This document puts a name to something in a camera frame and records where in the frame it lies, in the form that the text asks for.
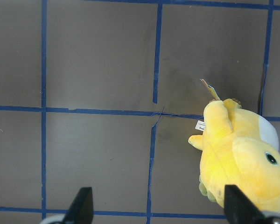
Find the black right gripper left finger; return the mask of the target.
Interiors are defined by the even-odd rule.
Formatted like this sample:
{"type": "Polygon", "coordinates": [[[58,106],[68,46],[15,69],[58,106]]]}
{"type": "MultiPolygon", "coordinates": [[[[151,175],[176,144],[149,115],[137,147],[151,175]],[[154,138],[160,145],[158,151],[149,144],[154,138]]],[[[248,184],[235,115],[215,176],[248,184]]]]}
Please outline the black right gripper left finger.
{"type": "Polygon", "coordinates": [[[64,224],[91,224],[94,218],[92,187],[82,187],[65,217],[64,224]]]}

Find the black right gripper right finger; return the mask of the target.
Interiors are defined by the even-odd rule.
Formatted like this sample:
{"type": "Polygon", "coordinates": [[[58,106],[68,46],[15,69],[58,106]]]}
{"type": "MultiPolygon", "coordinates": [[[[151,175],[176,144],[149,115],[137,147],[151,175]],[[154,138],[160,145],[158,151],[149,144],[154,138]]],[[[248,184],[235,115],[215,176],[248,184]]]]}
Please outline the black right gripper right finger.
{"type": "Polygon", "coordinates": [[[264,214],[236,185],[225,185],[224,214],[230,224],[262,224],[264,214]]]}

